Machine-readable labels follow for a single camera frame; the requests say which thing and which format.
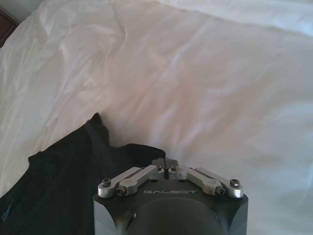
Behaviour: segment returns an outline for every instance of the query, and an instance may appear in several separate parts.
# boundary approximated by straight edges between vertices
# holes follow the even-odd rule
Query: black cloth
[[[28,158],[26,173],[0,198],[0,235],[93,235],[93,196],[101,180],[160,157],[164,151],[149,146],[111,147],[95,114]]]

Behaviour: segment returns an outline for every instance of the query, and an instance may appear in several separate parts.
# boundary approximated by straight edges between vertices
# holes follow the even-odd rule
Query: bed
[[[0,51],[0,196],[96,112],[238,178],[249,235],[313,231],[310,1],[46,0]]]

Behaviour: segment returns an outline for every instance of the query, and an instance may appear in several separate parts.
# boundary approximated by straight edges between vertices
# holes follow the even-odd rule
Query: screw
[[[171,166],[172,171],[176,171],[176,165]]]
[[[111,185],[111,179],[104,179],[101,181],[103,187],[109,187]]]
[[[236,179],[231,179],[229,183],[233,187],[239,187],[239,184],[240,184],[239,180],[236,180]]]
[[[223,196],[225,193],[225,189],[222,186],[217,186],[215,189],[216,196]]]
[[[122,186],[118,187],[117,190],[116,190],[117,194],[119,196],[124,196],[126,195],[126,189]]]

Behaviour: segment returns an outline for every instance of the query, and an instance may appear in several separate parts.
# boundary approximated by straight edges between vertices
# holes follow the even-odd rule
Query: wall
[[[0,8],[17,22],[25,20],[43,0],[0,0]]]

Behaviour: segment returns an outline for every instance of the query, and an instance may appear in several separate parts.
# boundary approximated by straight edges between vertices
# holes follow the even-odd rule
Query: silver metal link
[[[147,180],[158,180],[164,178],[164,169],[158,169],[155,165],[149,165],[130,178],[119,183],[117,193],[119,195],[131,195]]]
[[[111,179],[111,183],[109,185],[105,185],[101,183],[98,185],[98,196],[102,198],[112,197],[116,193],[116,189],[120,183],[125,178],[131,177],[132,175],[139,172],[141,169],[139,167],[132,167],[127,171],[119,174],[118,176]]]
[[[189,180],[201,187],[203,192],[209,195],[222,195],[224,189],[218,180],[208,178],[184,165],[171,167],[169,178],[176,180]]]
[[[227,179],[225,179],[219,175],[216,175],[216,174],[214,174],[214,173],[212,173],[206,169],[203,169],[202,167],[195,168],[195,171],[208,177],[208,178],[218,180],[223,185],[223,187],[226,189],[226,194],[229,197],[242,198],[244,196],[244,188],[241,184],[239,184],[239,181],[237,184],[234,184],[234,183],[231,184],[229,180],[227,180]]]

